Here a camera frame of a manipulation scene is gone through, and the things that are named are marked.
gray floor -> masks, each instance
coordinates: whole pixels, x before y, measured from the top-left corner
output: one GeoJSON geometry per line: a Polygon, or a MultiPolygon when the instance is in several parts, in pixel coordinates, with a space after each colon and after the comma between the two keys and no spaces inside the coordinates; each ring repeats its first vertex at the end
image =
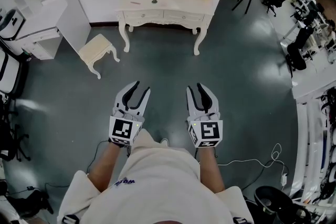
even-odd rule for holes
{"type": "MultiPolygon", "coordinates": [[[[147,86],[152,89],[144,127],[155,140],[167,137],[171,146],[184,147],[194,154],[185,125],[185,89],[188,85],[196,89],[196,83],[201,82],[218,97],[224,121],[224,138],[216,148],[218,163],[250,158],[265,163],[274,145],[280,143],[280,160],[290,169],[285,188],[288,193],[297,154],[296,103],[290,75],[260,1],[252,1],[247,15],[247,0],[231,12],[235,1],[220,1],[197,57],[192,54],[197,36],[191,31],[135,28],[128,33],[131,48],[126,54],[118,29],[102,27],[92,29],[89,39],[98,33],[105,35],[121,61],[115,62],[110,55],[98,61],[101,80],[66,41],[55,60],[33,60],[25,91],[16,102],[22,132],[30,135],[26,149],[32,160],[6,164],[10,191],[26,186],[44,188],[46,182],[67,185],[77,170],[86,170],[97,144],[108,137],[116,93],[140,80],[136,96],[147,86]]],[[[113,179],[125,160],[123,154],[113,179]]],[[[261,185],[281,188],[281,169],[277,164],[265,169],[244,194],[252,198],[255,188],[261,185]]],[[[221,166],[220,170],[226,187],[243,188],[260,173],[261,166],[256,162],[235,163],[221,166]]],[[[65,191],[48,187],[55,212],[65,191]]],[[[56,223],[56,214],[45,216],[56,223]]]]}

